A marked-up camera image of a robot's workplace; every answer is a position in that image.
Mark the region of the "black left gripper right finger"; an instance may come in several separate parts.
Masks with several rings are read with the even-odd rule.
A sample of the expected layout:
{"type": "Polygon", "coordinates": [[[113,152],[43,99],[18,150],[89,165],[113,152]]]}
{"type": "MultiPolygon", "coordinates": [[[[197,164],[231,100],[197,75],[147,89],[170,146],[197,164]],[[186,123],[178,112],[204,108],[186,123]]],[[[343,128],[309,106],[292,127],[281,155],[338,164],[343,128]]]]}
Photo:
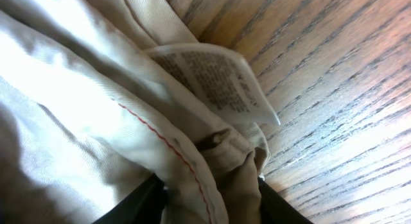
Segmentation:
{"type": "Polygon", "coordinates": [[[258,178],[261,193],[262,224],[313,224],[279,196],[262,178],[258,178]]]}

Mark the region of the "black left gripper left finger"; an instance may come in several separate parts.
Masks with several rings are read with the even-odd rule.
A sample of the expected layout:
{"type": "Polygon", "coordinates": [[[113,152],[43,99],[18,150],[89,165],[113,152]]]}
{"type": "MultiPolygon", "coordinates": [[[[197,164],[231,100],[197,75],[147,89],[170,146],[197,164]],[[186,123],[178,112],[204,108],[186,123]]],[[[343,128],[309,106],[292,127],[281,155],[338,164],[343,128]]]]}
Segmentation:
{"type": "Polygon", "coordinates": [[[164,182],[152,175],[93,224],[160,224],[166,204],[164,182]]]}

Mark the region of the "beige cargo shorts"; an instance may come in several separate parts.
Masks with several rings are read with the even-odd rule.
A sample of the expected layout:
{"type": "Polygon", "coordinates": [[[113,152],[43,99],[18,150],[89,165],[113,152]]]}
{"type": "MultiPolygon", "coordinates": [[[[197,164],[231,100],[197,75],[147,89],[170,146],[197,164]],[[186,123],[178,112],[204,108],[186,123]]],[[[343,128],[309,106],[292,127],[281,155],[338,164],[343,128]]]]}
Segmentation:
{"type": "Polygon", "coordinates": [[[261,223],[277,121],[166,0],[1,0],[2,223],[93,223],[152,175],[161,223],[261,223]]]}

